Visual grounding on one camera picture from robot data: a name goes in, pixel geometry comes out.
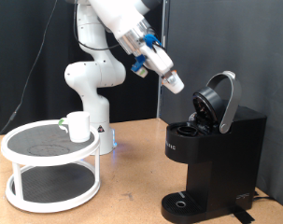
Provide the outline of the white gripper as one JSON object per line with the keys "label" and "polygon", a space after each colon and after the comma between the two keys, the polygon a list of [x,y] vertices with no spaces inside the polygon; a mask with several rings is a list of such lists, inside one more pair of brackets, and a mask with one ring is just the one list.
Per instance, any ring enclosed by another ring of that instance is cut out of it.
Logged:
{"label": "white gripper", "polygon": [[[170,84],[168,78],[164,76],[174,66],[168,54],[160,47],[151,49],[150,47],[144,45],[140,50],[146,58],[144,65],[148,69],[155,71],[159,76],[163,76],[163,85]],[[178,76],[177,70],[171,71],[171,74],[173,76]]]}

